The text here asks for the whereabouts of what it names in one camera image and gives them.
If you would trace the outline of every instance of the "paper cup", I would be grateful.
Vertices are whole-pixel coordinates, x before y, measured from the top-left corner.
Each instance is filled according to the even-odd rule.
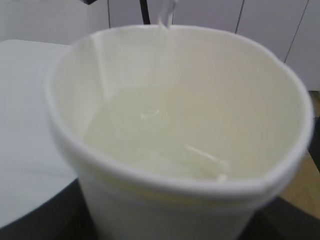
[[[233,240],[297,171],[313,128],[308,92],[284,63],[245,37],[191,26],[172,26],[162,33],[157,26],[113,28],[71,46],[45,86],[52,134],[78,174],[101,239]],[[117,90],[150,81],[170,84],[169,79],[182,76],[212,76],[214,86],[233,96],[230,104],[244,115],[253,104],[277,106],[283,114],[269,116],[264,125],[268,128],[271,120],[290,127],[275,139],[287,146],[283,157],[257,159],[255,164],[266,169],[256,177],[219,183],[135,169],[83,142],[94,114]]]

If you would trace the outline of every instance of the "white cabinet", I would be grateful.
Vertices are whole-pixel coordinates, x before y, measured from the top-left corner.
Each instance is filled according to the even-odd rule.
[[[108,1],[6,1],[0,3],[0,42],[8,39],[71,44],[109,27]]]
[[[243,0],[181,0],[174,11],[173,23],[235,32],[242,2]]]
[[[237,33],[285,60],[308,0],[245,0]]]
[[[143,24],[139,0],[109,0],[110,27]]]
[[[320,90],[320,1],[310,0],[286,63],[308,90]]]
[[[147,4],[150,22],[151,24],[157,24],[163,0],[147,0]],[[109,8],[110,26],[112,28],[143,24],[139,0],[109,0]]]
[[[148,0],[148,9],[151,24],[158,23],[158,17],[162,10],[163,3],[167,0]]]

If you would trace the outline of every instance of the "cup rim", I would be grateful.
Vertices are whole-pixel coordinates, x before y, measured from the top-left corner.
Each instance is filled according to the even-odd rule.
[[[131,25],[110,28],[93,33],[93,35],[110,34],[116,31],[125,31],[132,29],[153,29],[158,25]],[[196,180],[185,178],[170,178],[156,173],[135,169],[124,163],[118,162],[111,157],[108,157],[91,147],[87,146],[76,134],[74,134],[65,124],[61,117],[58,107],[55,102],[54,93],[52,91],[54,84],[54,72],[58,68],[59,63],[67,56],[72,49],[77,46],[83,39],[90,38],[87,36],[76,41],[68,50],[58,58],[49,72],[48,80],[45,82],[44,92],[47,105],[47,112],[51,123],[55,129],[65,140],[68,148],[79,156],[83,156],[87,162],[99,169],[102,169],[106,174],[110,174],[115,178],[119,178],[124,182],[136,184],[138,186],[165,193],[184,194],[188,196],[198,197],[215,197],[215,198],[233,198],[243,199],[251,198],[252,196],[262,196],[276,188],[280,182],[284,181],[290,172],[295,171],[299,165],[301,157],[304,155],[307,146],[310,142],[313,127],[314,113],[311,98],[308,91],[299,77],[281,60],[279,60],[270,50],[263,45],[241,35],[232,32],[227,32],[219,29],[212,29],[199,26],[184,26],[173,25],[173,30],[184,31],[201,31],[213,34],[226,35],[235,38],[238,41],[246,42],[251,47],[256,48],[261,53],[268,56],[274,63],[282,68],[292,79],[293,84],[297,88],[303,104],[303,120],[300,133],[298,134],[294,144],[287,152],[285,157],[275,164],[266,174],[261,177],[252,177],[246,179],[230,179],[225,182],[217,182],[215,180]]]

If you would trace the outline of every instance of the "wooden floor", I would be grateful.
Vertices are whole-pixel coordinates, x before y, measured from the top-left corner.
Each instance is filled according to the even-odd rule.
[[[314,115],[320,116],[320,93],[310,93]],[[300,169],[281,197],[308,214],[320,219],[320,173],[308,152]]]

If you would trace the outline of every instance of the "white table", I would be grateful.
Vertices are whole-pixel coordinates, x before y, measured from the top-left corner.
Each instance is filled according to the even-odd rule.
[[[43,96],[65,45],[0,42],[0,228],[38,208],[76,175],[51,139]]]

